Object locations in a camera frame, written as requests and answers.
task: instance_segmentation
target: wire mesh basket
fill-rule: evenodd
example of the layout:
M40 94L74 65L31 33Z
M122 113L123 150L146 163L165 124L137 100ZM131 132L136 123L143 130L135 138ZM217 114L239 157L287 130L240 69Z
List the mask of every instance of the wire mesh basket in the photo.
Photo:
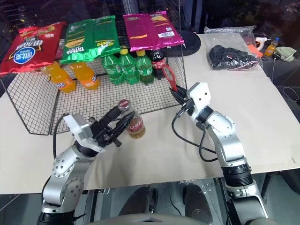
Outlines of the wire mesh basket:
M34 1L34 4L31 0L3 2L1 17L5 17L4 20L10 22L9 25L14 28L28 25L44 26L58 21L70 24L83 19L115 15L120 44L127 47L129 42L122 17L124 14L166 10L171 22L180 31L179 0L61 0L57 5L47 4L48 1L43 0ZM175 73L177 84L186 88L182 48L177 47L177 51L178 49L180 56L177 53L176 57L173 48L165 49L166 61ZM37 135L52 134L57 119L63 113L80 113L86 120L91 116L98 120L124 98L130 100L140 114L177 105L166 79L155 80L150 85L114 85L109 81L101 59L88 62L88 66L101 81L97 91L87 90L76 81L76 90L64 93L48 82L45 74L37 71L8 74L1 78L0 82L28 132ZM75 79L74 73L67 65L62 68ZM60 123L58 133L66 131L66 124Z

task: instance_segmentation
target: green soda bottle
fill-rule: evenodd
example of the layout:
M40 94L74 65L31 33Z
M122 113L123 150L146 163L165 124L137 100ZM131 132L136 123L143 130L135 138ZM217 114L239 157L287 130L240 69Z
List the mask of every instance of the green soda bottle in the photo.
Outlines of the green soda bottle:
M118 65L118 59L114 55L107 55L102 58L102 66L106 73L108 74L109 80L119 85L124 83L124 76L122 74L121 68Z
M140 75L140 80L146 85L153 83L154 76L151 60L145 55L145 50L136 51L136 54L138 58L135 65L137 72Z
M128 49L123 48L120 51L119 65L124 75L125 81L129 84L135 84L140 81L139 75L135 69L135 59L128 54Z

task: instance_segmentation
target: clear plastic bag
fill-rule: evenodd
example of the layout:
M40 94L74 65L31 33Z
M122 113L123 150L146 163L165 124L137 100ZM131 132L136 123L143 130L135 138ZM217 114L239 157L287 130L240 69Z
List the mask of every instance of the clear plastic bag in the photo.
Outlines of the clear plastic bag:
M208 51L207 60L212 69L262 69L263 63L258 57L252 33L255 27L205 27L203 40Z

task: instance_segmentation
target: tabletop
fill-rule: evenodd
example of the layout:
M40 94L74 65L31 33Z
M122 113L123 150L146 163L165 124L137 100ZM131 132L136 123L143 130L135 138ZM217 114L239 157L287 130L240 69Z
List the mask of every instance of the tabletop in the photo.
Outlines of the tabletop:
M212 71L206 47L184 57L187 86L207 82L210 107L236 123L236 130L253 173L300 167L300 125L263 70ZM40 193L52 172L52 136L30 135L8 96L0 98L0 194ZM222 176L218 161L200 160L198 148L177 138L171 121L180 107L142 115L146 133L134 140L124 132L123 143L98 154L85 178L85 189L114 188ZM188 115L176 121L178 133L198 143L202 131ZM74 139L57 135L57 153ZM214 149L206 136L204 146ZM211 153L204 153L213 158Z

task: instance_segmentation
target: snack bag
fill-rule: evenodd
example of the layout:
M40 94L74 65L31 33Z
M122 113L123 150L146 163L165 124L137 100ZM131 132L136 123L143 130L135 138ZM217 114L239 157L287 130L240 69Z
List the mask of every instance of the snack bag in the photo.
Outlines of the snack bag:
M115 16L103 16L69 25L60 62L92 61L119 51Z
M0 76L29 72L53 63L65 22L19 29L0 64Z
M123 15L131 49L157 50L183 44L184 41L169 21L166 12Z

